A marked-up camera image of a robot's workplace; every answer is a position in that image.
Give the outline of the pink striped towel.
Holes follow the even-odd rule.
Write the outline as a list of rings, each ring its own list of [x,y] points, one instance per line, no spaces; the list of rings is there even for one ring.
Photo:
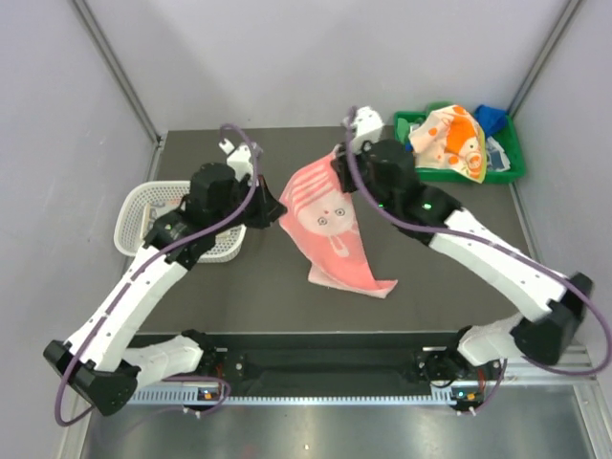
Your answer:
[[[341,191],[331,166],[336,150],[300,168],[279,202],[279,224],[311,262],[308,281],[319,286],[385,298],[395,280],[377,280],[367,261],[352,198]]]

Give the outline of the colourful rabbit print towel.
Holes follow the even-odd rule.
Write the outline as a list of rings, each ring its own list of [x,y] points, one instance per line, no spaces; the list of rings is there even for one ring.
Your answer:
[[[181,198],[175,198],[146,204],[143,208],[142,214],[142,227],[140,233],[141,239],[144,239],[144,237],[152,230],[154,222],[158,218],[178,207],[180,203]]]

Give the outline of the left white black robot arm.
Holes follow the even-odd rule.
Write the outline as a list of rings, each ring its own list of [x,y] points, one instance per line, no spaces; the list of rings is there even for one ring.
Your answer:
[[[191,374],[206,379],[217,358],[207,337],[194,330],[162,343],[130,343],[164,295],[215,244],[217,234],[235,226],[265,229],[286,209],[270,193],[258,166],[204,164],[193,174],[177,208],[159,217],[109,296],[65,340],[43,351],[61,382],[55,419],[61,426],[64,391],[71,387],[103,416],[121,410],[133,394],[167,378]]]

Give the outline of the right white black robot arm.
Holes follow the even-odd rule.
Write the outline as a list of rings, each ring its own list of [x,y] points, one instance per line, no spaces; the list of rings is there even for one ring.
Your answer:
[[[338,145],[331,161],[342,190],[360,192],[398,231],[445,255],[494,287],[516,314],[460,330],[446,355],[465,379],[481,365],[522,358],[551,373],[581,326],[593,288],[583,273],[566,276],[535,262],[488,230],[457,199],[420,180],[395,140]]]

